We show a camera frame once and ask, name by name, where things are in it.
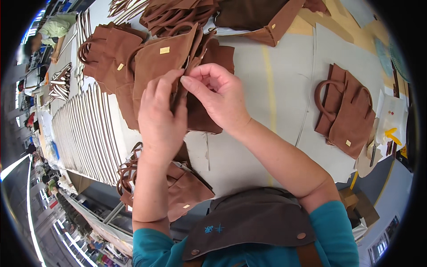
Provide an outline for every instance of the yellow plastic tool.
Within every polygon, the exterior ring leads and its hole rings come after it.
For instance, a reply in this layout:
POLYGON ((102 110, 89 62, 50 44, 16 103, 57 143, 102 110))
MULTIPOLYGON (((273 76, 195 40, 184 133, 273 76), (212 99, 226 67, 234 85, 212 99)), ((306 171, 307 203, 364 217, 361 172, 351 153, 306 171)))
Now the yellow plastic tool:
POLYGON ((396 132, 397 130, 398 130, 397 128, 391 128, 390 130, 385 131, 384 134, 386 135, 386 137, 391 138, 396 144, 401 146, 402 142, 400 142, 399 139, 397 139, 397 137, 392 135, 392 133, 396 132))

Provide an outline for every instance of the blue fan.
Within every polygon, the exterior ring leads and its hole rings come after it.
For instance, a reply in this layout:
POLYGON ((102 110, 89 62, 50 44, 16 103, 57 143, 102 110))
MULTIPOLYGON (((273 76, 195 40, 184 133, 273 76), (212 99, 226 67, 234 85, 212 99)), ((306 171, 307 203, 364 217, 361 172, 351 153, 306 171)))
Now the blue fan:
POLYGON ((407 75, 408 71, 406 69, 405 63, 402 60, 402 54, 399 52, 399 49, 392 43, 391 40, 389 41, 389 52, 396 70, 406 82, 409 82, 407 75))

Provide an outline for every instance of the pale green shirt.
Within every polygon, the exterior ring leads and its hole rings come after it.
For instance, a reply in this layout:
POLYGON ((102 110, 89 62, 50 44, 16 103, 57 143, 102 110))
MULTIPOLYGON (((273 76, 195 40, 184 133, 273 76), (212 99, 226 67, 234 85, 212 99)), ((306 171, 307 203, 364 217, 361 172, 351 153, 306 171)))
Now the pale green shirt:
POLYGON ((76 12, 70 12, 48 19, 38 30, 43 37, 41 42, 54 47, 56 43, 52 40, 52 37, 60 38, 67 35, 68 30, 76 23, 76 14, 76 12))

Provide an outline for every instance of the left hand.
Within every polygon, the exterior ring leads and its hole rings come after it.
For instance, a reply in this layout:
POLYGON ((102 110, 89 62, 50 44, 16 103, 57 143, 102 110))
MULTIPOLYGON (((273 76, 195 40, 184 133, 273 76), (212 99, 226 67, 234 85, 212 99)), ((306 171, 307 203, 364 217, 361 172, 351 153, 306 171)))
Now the left hand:
POLYGON ((175 115, 170 111, 172 84, 184 70, 170 70, 151 80, 142 94, 138 123, 143 140, 143 160, 165 166, 175 157, 187 130, 187 98, 180 99, 175 115))
POLYGON ((52 54, 52 57, 50 58, 50 59, 51 59, 51 62, 52 62, 53 64, 58 63, 58 58, 59 58, 59 51, 55 50, 55 51, 53 52, 53 54, 52 54))

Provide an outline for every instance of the gold label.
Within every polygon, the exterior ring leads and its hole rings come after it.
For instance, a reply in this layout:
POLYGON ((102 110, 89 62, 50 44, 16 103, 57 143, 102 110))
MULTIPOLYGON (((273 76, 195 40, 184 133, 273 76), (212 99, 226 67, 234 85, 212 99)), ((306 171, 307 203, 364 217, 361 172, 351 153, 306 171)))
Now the gold label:
POLYGON ((166 54, 170 52, 170 47, 160 48, 160 54, 166 54))

